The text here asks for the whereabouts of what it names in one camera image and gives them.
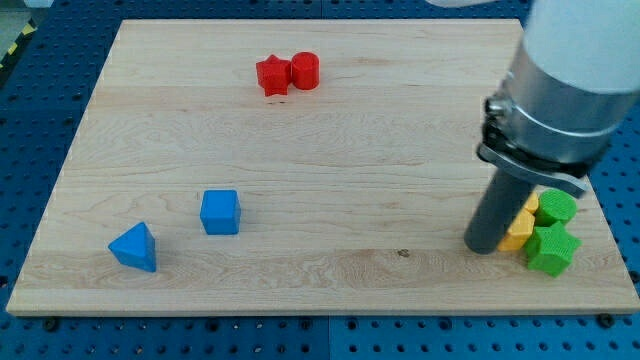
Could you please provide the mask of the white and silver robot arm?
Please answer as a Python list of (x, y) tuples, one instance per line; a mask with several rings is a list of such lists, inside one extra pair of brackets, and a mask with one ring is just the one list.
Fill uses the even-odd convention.
[(638, 2), (534, 1), (510, 68), (485, 101), (477, 153), (497, 168), (493, 190), (525, 197), (543, 185), (581, 196), (638, 100)]

